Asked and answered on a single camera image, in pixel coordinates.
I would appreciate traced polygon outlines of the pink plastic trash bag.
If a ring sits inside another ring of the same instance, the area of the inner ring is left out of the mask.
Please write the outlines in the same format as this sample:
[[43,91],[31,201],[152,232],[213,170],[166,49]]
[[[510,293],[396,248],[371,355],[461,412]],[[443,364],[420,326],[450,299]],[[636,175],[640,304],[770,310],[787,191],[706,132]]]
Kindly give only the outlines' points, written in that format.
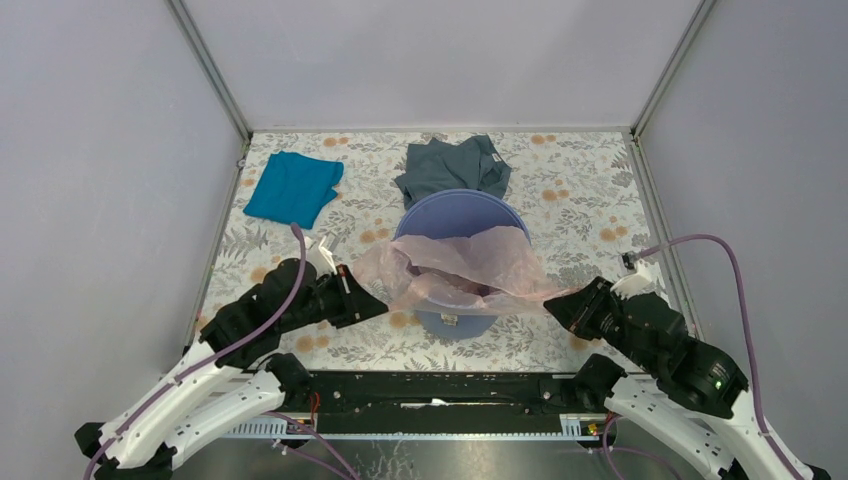
[[391,311],[537,313],[545,301],[577,291],[553,282],[525,232],[509,226],[438,240],[404,235],[373,246],[350,270]]

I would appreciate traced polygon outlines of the blue plastic trash bin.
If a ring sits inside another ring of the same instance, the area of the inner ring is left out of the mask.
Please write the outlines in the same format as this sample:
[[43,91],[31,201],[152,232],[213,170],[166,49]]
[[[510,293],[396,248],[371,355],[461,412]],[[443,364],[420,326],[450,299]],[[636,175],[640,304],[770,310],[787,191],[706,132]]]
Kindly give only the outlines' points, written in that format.
[[[519,214],[500,198],[481,191],[451,189],[431,194],[411,206],[395,231],[396,239],[421,235],[430,239],[470,237],[493,227],[529,230]],[[449,340],[481,336],[497,320],[492,315],[452,315],[417,310],[415,316],[429,333]]]

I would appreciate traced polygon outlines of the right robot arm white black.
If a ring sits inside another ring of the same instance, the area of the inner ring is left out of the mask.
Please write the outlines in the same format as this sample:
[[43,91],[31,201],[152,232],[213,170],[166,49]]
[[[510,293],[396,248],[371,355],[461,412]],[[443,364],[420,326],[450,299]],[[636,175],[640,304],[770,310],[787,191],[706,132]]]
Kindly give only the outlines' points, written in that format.
[[685,319],[655,293],[625,296],[597,277],[544,308],[571,334],[602,339],[650,375],[655,399],[614,360],[593,354],[565,392],[589,412],[630,420],[706,479],[827,479],[798,459],[756,413],[754,387],[724,351],[690,336]]

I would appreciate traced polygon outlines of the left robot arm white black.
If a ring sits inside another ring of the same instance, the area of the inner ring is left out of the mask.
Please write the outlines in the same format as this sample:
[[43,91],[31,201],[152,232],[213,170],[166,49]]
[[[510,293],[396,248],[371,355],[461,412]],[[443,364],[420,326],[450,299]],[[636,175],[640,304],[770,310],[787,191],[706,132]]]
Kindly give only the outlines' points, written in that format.
[[112,421],[89,422],[75,432],[89,459],[84,478],[170,478],[177,458],[189,455],[176,442],[178,426],[188,428],[191,440],[204,439],[205,428],[188,419],[199,417],[199,405],[217,387],[257,364],[264,367],[250,386],[226,401],[225,426],[279,407],[319,406],[307,369],[295,355],[277,353],[281,337],[321,322],[341,329],[387,311],[344,264],[319,274],[304,259],[282,261],[222,307],[178,364],[135,406]]

